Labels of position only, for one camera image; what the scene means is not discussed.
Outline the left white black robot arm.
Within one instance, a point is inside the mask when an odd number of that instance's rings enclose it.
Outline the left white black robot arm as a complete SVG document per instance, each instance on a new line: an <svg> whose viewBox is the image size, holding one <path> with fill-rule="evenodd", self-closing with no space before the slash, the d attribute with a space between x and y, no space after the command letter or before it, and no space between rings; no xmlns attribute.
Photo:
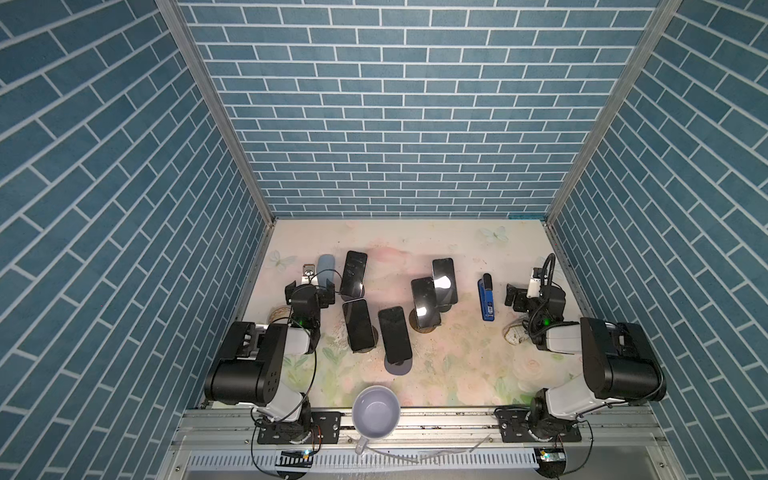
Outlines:
<svg viewBox="0 0 768 480"><path fill-rule="evenodd" d="M321 310L335 303L335 285L321 281L286 286L286 316L266 326L230 325L204 382L205 398L227 405L248 405L269 427L307 431L311 406L281 380L286 355L316 355Z"/></svg>

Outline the wooden base phone stand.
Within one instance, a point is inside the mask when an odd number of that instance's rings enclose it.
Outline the wooden base phone stand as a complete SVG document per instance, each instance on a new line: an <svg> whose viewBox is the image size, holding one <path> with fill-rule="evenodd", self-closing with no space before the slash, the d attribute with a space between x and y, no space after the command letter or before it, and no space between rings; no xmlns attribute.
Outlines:
<svg viewBox="0 0 768 480"><path fill-rule="evenodd" d="M441 325L440 314L432 318L421 318L418 316L417 311L413 309L408 317L410 327L421 334L428 334L433 332L438 326Z"/></svg>

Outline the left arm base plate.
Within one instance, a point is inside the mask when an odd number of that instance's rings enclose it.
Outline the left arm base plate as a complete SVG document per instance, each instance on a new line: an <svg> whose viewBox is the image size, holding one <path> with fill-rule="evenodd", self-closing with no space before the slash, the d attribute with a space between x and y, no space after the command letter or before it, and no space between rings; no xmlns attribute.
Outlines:
<svg viewBox="0 0 768 480"><path fill-rule="evenodd" d="M266 422L259 427L256 443L259 445L311 444L312 434L320 434L314 443L337 444L343 414L339 411L312 410L302 413L292 422Z"/></svg>

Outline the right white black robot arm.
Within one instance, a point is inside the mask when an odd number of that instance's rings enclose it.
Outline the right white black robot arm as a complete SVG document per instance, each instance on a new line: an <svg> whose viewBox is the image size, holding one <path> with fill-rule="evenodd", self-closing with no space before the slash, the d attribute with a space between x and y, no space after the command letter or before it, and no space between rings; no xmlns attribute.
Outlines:
<svg viewBox="0 0 768 480"><path fill-rule="evenodd" d="M508 285L504 304L523 315L507 329L515 344L529 341L539 351L575 356L582 371L561 386L539 390L525 424L542 441L568 433L586 414L620 405L662 400L666 378L643 328L582 317L564 318L565 291L533 281Z"/></svg>

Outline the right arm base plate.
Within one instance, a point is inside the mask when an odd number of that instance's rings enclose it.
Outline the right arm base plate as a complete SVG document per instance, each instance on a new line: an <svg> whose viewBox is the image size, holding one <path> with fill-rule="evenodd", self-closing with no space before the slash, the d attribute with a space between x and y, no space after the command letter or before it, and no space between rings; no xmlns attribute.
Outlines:
<svg viewBox="0 0 768 480"><path fill-rule="evenodd" d="M578 443L582 440L575 421L552 417L545 410L507 405L496 407L493 416L504 443Z"/></svg>

